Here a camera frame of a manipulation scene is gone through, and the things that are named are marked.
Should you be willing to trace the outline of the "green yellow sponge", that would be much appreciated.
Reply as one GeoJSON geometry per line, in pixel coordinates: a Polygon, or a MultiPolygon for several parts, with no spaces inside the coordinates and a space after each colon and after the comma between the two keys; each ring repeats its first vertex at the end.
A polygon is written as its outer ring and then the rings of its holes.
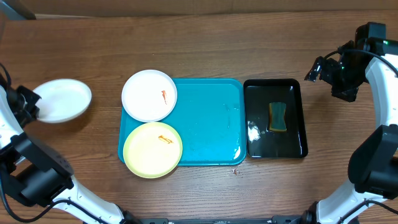
{"type": "Polygon", "coordinates": [[[277,133],[287,131],[285,123],[286,104],[283,102],[269,103],[269,130],[277,133]]]}

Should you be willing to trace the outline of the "yellow plate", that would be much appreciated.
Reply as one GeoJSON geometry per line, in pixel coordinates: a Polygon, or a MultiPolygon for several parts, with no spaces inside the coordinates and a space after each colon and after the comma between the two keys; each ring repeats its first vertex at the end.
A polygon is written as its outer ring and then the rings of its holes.
{"type": "Polygon", "coordinates": [[[126,167],[135,175],[155,179],[172,172],[182,158],[179,133],[160,122],[145,123],[134,129],[123,146],[126,167]]]}

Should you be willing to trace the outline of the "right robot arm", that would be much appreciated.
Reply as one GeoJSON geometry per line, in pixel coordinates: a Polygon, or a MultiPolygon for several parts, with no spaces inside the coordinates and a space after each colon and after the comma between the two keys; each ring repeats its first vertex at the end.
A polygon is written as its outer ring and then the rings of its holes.
{"type": "Polygon", "coordinates": [[[385,24],[368,22],[335,53],[339,60],[332,54],[318,57],[305,79],[327,82],[332,96],[347,102],[368,83],[376,129],[352,154],[348,180],[292,223],[357,223],[359,214],[373,205],[397,213],[384,204],[397,197],[397,41],[387,39],[385,24]]]}

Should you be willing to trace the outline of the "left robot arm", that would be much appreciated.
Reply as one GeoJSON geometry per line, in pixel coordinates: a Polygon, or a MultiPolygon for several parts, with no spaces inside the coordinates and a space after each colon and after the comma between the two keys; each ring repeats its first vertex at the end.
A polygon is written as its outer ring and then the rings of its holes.
{"type": "Polygon", "coordinates": [[[23,127],[36,119],[39,96],[19,86],[1,85],[1,199],[19,222],[34,222],[52,208],[68,212],[84,223],[139,223],[129,211],[107,202],[82,186],[68,161],[44,143],[29,137],[23,127]],[[27,207],[40,205],[43,213],[17,216],[6,197],[27,207]]]}

